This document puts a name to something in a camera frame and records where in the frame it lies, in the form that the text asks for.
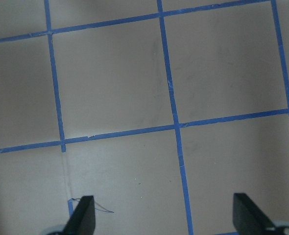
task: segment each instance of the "floor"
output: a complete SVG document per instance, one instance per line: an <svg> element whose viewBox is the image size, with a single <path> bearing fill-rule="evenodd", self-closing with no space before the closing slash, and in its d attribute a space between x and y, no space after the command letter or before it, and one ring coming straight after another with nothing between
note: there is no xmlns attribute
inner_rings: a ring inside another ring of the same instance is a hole
<svg viewBox="0 0 289 235"><path fill-rule="evenodd" d="M0 235L289 221L289 0L227 1L0 0Z"/></svg>

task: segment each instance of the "wire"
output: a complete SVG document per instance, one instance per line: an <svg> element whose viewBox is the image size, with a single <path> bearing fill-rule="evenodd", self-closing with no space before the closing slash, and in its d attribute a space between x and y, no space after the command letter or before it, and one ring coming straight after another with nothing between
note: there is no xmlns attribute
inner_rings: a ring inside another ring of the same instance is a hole
<svg viewBox="0 0 289 235"><path fill-rule="evenodd" d="M71 198L73 201L76 201L76 202L79 202L80 201L80 198ZM101 206L98 202L95 201L95 204L98 205L99 207L101 207L102 209L104 210L101 210L101 209L98 209L98 208L95 208L95 210L97 211L102 211L102 212L105 212L105 213L114 213L114 211L110 211L106 208L104 208L103 206Z"/></svg>

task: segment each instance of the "grid line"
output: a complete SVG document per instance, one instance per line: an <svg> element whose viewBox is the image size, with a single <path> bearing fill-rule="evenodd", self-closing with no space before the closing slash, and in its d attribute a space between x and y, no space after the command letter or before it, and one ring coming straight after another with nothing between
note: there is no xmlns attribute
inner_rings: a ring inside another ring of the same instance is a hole
<svg viewBox="0 0 289 235"><path fill-rule="evenodd" d="M97 27L104 27L104 26L110 26L110 25L116 25L116 24L124 24L124 23L144 21L144 20L149 20L149 19L156 19L161 16L168 17L168 16L173 16L173 15L180 15L180 14L187 14L187 13L197 12L197 11L207 11L207 10L214 10L214 9L219 9L219 8L247 5L247 4L252 4L252 3L264 2L264 1L271 1L271 0L239 0L239 1L226 2L222 4L210 4L210 5L205 5L205 6L191 7L191 8L185 8L185 9L179 9L179 10L172 10L172 11L164 11L164 12L147 14L147 15L142 15L142 16L122 18L122 19L117 19L117 20L63 27L63 28L57 28L57 29L52 29L52 30L47 30L47 31L40 31L40 32L23 34L23 35L17 35L13 37L0 38L0 43L29 39L33 37L44 36L47 34L58 34L58 33L72 32L72 31L79 31L79 30L84 30L88 28L97 28Z"/></svg>
<svg viewBox="0 0 289 235"><path fill-rule="evenodd" d="M218 118L211 118L211 119L205 119L205 120L196 120L196 121L191 121L187 123L180 123L178 119L175 97L174 97L164 17L179 15L179 14L187 14L187 13L197 12L197 11L206 11L206 10L240 6L240 5L246 5L246 4L252 4L252 3L266 2L266 1L269 1L272 6L272 12L273 12L277 42L278 42L278 50L279 50L280 59L281 59L281 66L282 66L288 108L259 112L259 113L235 115L235 116L222 117L222 118L218 117ZM205 5L205 6L185 8L185 9L179 9L179 10L171 10L171 11L165 11L165 12L163 11L162 0L157 0L157 7L158 7L157 13L129 17L129 18L122 18L122 19L117 19L117 20L104 21L104 22L63 27L63 28L57 28L57 29L51 28L49 1L44 0L44 5L45 5L46 25L47 25L46 31L39 31L39 32L28 33L28 34L23 34L23 35L18 35L18 36L0 38L0 43L12 42L12 41L23 40L23 39L30 39L34 37L47 35L60 141L33 143L33 144L26 144L26 145L14 146L14 147L0 148L0 153L35 149L35 148L42 148L42 147L50 147L50 146L61 146L62 152L65 152L66 144L83 142L83 141L101 140L101 139L108 139L108 138L115 138L115 137L123 137L123 136L130 136L130 135L138 135L138 134L143 134L143 133L174 130L175 135L176 135L177 154L178 154L180 174L181 174L181 179L182 179L188 231L189 231L189 235L193 235L193 223L192 223L192 216L191 216L191 208L190 208L190 201L189 201L189 194L188 194L188 185L187 185L187 179L186 179L186 171L185 171L180 129L187 128L190 126L208 125L208 124L214 124L214 123L230 122L230 121L235 121L235 120L245 120L245 119L252 119L252 118L262 118L262 117L284 115L284 114L289 116L289 76L288 76L287 65L286 65L286 60L285 60L285 52L284 52L276 0L239 0L239 1L225 2L222 4L210 4L210 5ZM52 35L58 34L58 33L64 33L64 32L84 30L88 28L97 28L97 27L104 27L104 26L110 26L110 25L116 25L116 24L125 24L125 23L144 21L144 20L149 20L149 19L157 19L157 18L159 18L159 22L160 22L162 46L163 46L163 52L164 52L164 60L165 60L167 81L168 81L168 87L169 87L169 97L170 97L170 104L171 104L174 124L136 129L136 130L120 131L120 132L114 132L114 133L99 134L99 135L94 135L91 137L78 137L78 138L65 139ZM222 235L236 235L236 234L237 233L225 233Z"/></svg>
<svg viewBox="0 0 289 235"><path fill-rule="evenodd" d="M266 111L266 112L260 112L260 113L252 113L252 114L235 115L235 116L228 116L228 117L222 117L222 118L218 117L218 118L212 118L212 119L191 121L191 122L186 122L186 123L180 123L179 127L180 128L186 128L186 127L190 127L190 126L210 125L210 124L230 122L230 121L235 121L235 120L264 118L264 117L268 117L268 116L277 116L277 115L288 114L288 113L289 113L288 109L279 109L279 110ZM95 141L95 140L123 137L123 136L129 136L129 135L139 135L139 134L144 134L144 133L166 131L166 130L174 130L174 125L156 126L156 127L149 127L149 128L143 128L143 129L112 132L112 133L94 135L91 137L88 137L88 136L75 137L75 138L65 139L65 144L84 142L84 141ZM45 142L45 143L47 143L47 144L52 143L52 145L48 145L48 146L61 145L60 141L51 141L51 142ZM27 150L27 149L35 148L35 147L28 148L31 145L39 146L39 148L44 147L44 146L42 146L43 143L33 143L33 144L26 144L26 145L20 145L20 146L0 148L0 153L14 152L14 151Z"/></svg>
<svg viewBox="0 0 289 235"><path fill-rule="evenodd" d="M45 11L46 11L47 31L50 32L51 31L51 17L50 17L49 2L48 0L44 0L44 2L45 2ZM52 71L52 79L53 79L57 122L58 122L58 129L59 129L60 141L61 141L61 150L62 152L66 152L65 134L64 134L64 128L63 128L63 121L62 121L61 101L60 101L60 95L59 95L59 90L58 90L57 71L56 71L55 57L54 57L53 37L51 33L48 33L48 47L49 47L49 53L50 53L51 71Z"/></svg>
<svg viewBox="0 0 289 235"><path fill-rule="evenodd" d="M284 45L283 45L283 39L282 39L282 33L281 33L281 27L280 27L280 20L278 17L276 0L271 0L271 5L272 5L272 11L273 11L275 30L276 30L278 50L279 50L280 59L281 59L281 66L282 66L284 86L285 86L285 91L286 91L288 112L289 112L289 76L288 76L288 71L287 71L287 66L286 66Z"/></svg>
<svg viewBox="0 0 289 235"><path fill-rule="evenodd" d="M157 5L158 5L159 13L162 13L163 12L162 0L157 0ZM166 76L167 76L168 87L169 87L170 106L171 106L171 110L172 110L174 129L175 129L175 135L176 135L177 155L178 155L178 160L179 160L179 169L180 169L183 194L184 194L184 201L185 201L188 233L189 233L189 235L193 235L193 220L192 220L192 214L191 214L191 208L190 208L188 184L187 184L186 169L185 169L184 155L183 155L183 147L182 147L179 120L178 120L178 114L177 114L176 102L175 102L175 96L174 96L173 80L172 80L170 62L169 62L168 41L167 41L167 35L166 35L165 22L164 22L164 16L163 15L160 16L159 21L160 21L160 30L161 30L161 37L162 37L162 46L163 46Z"/></svg>

